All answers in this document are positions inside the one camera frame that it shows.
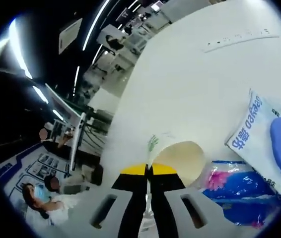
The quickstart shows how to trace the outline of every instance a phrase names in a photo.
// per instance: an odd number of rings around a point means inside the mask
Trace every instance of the white table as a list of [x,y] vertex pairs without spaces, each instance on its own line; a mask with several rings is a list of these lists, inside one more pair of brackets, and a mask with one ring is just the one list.
[[[203,51],[209,41],[263,29],[279,37]],[[224,140],[246,110],[249,88],[281,99],[281,19],[265,2],[218,3],[164,29],[140,56],[113,118],[104,185],[146,162],[146,143],[158,131],[198,143],[208,159],[232,159]]]

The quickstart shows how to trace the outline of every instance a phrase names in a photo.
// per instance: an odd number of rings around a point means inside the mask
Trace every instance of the white paper cup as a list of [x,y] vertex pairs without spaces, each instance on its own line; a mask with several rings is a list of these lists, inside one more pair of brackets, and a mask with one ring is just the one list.
[[148,157],[149,166],[154,162],[174,168],[186,187],[199,177],[207,161],[198,144],[171,133],[158,133],[150,138]]

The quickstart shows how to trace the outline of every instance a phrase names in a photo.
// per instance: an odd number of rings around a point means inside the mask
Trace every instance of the white package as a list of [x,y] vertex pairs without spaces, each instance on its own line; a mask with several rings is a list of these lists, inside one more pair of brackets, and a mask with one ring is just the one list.
[[270,135],[272,121],[281,117],[281,104],[259,97],[254,91],[249,96],[248,110],[225,144],[281,194],[281,170],[273,155]]

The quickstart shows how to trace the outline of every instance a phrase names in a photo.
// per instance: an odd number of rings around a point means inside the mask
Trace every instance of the surgical mask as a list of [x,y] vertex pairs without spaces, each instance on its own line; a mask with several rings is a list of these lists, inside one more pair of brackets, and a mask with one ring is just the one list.
[[39,186],[35,186],[34,196],[44,203],[50,201],[49,194]]

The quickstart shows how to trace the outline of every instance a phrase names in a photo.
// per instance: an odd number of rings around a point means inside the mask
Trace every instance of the gray gripper base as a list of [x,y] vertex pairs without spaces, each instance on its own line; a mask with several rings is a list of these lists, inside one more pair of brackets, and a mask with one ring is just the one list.
[[[179,238],[239,237],[234,235],[238,232],[237,227],[224,217],[222,208],[195,188],[168,191],[165,196],[172,209]],[[203,227],[195,227],[182,198],[189,199],[202,218]]]
[[[91,225],[91,221],[108,196],[115,197],[116,200],[101,223],[102,228],[97,229]],[[49,226],[38,235],[50,238],[116,238],[131,197],[132,193],[129,191],[91,188],[84,199],[69,211],[69,219],[66,222],[59,226]]]

